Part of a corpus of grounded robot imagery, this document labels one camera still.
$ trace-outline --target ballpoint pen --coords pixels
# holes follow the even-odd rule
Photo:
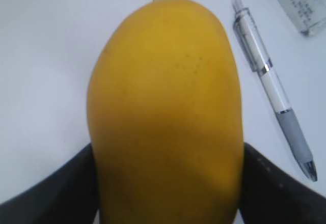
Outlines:
[[[259,75],[296,161],[307,178],[315,182],[317,181],[317,172],[312,153],[273,68],[250,11],[243,7],[241,0],[233,0],[232,5],[235,11],[234,30],[251,69]]]

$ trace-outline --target pen barrel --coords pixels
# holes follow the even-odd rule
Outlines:
[[[253,71],[273,66],[248,8],[236,14],[234,30]]]
[[[280,126],[289,143],[295,159],[299,163],[312,161],[312,153],[300,129],[300,125],[294,111],[291,109],[284,113],[276,113],[276,117],[280,123]]]
[[[291,105],[274,68],[260,77],[275,113],[290,110]]]

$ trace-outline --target pen clip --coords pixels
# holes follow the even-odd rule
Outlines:
[[[250,49],[249,49],[247,43],[243,39],[243,36],[240,34],[241,30],[239,29],[239,25],[236,21],[233,25],[233,29],[234,29],[235,35],[238,39],[238,42],[242,48],[242,51],[244,52],[244,55],[246,56],[246,59],[250,65],[251,70],[253,72],[257,72],[258,69],[257,69],[256,62],[255,62],[254,58],[252,57],[252,54],[250,53]]]

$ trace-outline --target pen tip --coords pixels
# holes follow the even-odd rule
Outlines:
[[[309,178],[313,182],[316,182],[318,180],[317,170],[314,161],[301,163],[300,165],[307,178]]]

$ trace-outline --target black object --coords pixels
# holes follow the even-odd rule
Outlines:
[[[240,201],[246,224],[325,224],[326,199],[245,145]],[[25,193],[0,205],[0,224],[92,224],[98,209],[91,145]]]
[[[0,224],[91,224],[98,209],[91,145],[41,183],[0,205]]]
[[[245,146],[240,211],[246,224],[326,224],[326,199]]]

